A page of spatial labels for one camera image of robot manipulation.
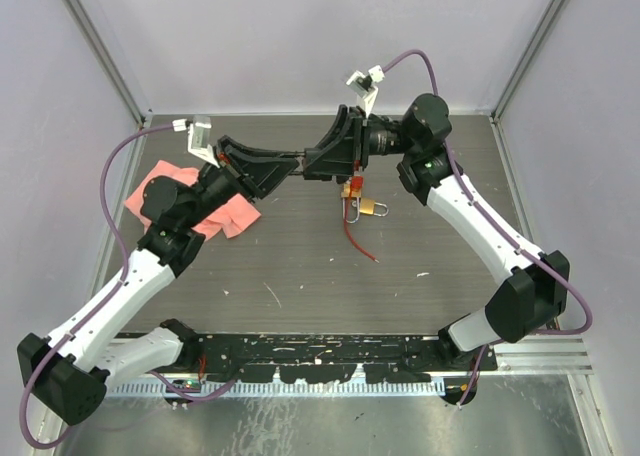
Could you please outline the black padlock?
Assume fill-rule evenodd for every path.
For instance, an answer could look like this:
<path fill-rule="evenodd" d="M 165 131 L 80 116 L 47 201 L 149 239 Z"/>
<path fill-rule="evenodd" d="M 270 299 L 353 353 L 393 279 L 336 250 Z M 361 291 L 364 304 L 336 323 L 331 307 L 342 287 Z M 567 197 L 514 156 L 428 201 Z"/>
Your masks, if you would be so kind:
<path fill-rule="evenodd" d="M 301 151 L 287 151 L 283 156 L 288 160 L 295 162 L 295 167 L 288 172 L 288 177 L 299 176 L 305 180 L 311 180 L 312 174 L 308 169 L 312 156 L 314 155 L 314 148 L 305 148 Z"/>

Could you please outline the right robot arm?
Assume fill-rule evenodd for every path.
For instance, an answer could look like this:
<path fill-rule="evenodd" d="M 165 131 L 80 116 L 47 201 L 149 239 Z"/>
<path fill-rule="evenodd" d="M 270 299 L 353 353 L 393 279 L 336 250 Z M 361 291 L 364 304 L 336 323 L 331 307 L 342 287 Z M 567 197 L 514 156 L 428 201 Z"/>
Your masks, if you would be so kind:
<path fill-rule="evenodd" d="M 516 343 L 566 308 L 570 265 L 560 252 L 544 252 L 514 230 L 473 188 L 447 152 L 449 108 L 439 96 L 416 97 L 399 120 L 342 105 L 329 132 L 303 152 L 307 180 L 343 183 L 370 157 L 401 155 L 396 169 L 405 190 L 441 216 L 474 250 L 497 284 L 487 304 L 438 332 L 444 366 L 459 370 L 477 348 Z"/>

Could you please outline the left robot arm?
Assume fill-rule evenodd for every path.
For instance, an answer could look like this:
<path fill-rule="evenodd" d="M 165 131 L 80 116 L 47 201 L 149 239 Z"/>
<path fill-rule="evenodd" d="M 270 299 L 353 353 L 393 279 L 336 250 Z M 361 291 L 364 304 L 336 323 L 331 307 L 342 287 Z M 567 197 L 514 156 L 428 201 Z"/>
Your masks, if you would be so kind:
<path fill-rule="evenodd" d="M 203 227 L 208 217 L 232 203 L 248 205 L 269 195 L 296 171 L 301 157 L 223 137 L 213 159 L 190 175 L 157 163 L 129 200 L 148 226 L 122 269 L 47 336 L 30 333 L 19 343 L 27 394 L 75 426 L 98 409 L 112 388 L 162 367 L 194 369 L 202 355 L 199 338 L 176 319 L 117 351 L 108 347 L 153 296 L 192 264 L 209 238 Z"/>

